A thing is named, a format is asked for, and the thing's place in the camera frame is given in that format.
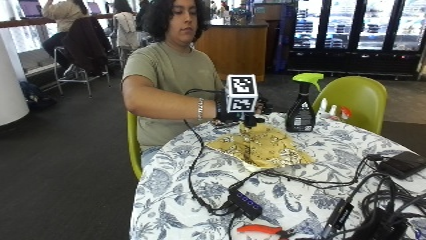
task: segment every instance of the olive green t-shirt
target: olive green t-shirt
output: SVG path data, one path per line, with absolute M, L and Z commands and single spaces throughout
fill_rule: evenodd
M 130 75 L 146 77 L 155 88 L 185 94 L 190 89 L 221 90 L 222 82 L 207 55 L 195 49 L 189 54 L 174 51 L 163 42 L 135 50 L 123 69 L 122 79 Z M 211 93 L 193 93 L 190 96 L 213 99 Z M 182 120 L 163 120 L 138 117 L 137 140 L 142 151 L 162 146 L 187 127 Z

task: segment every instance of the power adapter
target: power adapter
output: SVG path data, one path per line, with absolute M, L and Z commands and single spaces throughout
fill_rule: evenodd
M 321 233 L 321 237 L 323 239 L 326 239 L 331 233 L 335 233 L 336 230 L 342 229 L 352 209 L 354 206 L 343 199 L 340 199 L 335 205 L 335 208 Z
M 375 213 L 364 219 L 359 229 L 354 232 L 350 240 L 398 240 L 404 236 L 407 220 L 395 218 L 395 223 L 388 224 L 388 213 L 375 208 Z
M 230 201 L 242 211 L 242 214 L 253 221 L 262 215 L 262 207 L 239 191 L 229 191 L 227 201 Z

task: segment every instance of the bracelet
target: bracelet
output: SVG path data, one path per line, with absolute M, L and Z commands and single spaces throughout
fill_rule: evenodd
M 198 121 L 202 120 L 202 108 L 203 108 L 203 99 L 198 98 L 198 111 L 197 111 Z

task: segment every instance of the refrigerator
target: refrigerator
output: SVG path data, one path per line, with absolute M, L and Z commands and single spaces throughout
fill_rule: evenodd
M 299 0 L 287 71 L 416 76 L 426 0 Z

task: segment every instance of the orange scissors handle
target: orange scissors handle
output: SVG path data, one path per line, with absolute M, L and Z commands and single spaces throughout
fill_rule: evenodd
M 238 232 L 262 232 L 267 234 L 278 234 L 282 231 L 281 227 L 267 227 L 265 225 L 253 224 L 253 225 L 245 225 L 239 228 L 237 228 Z

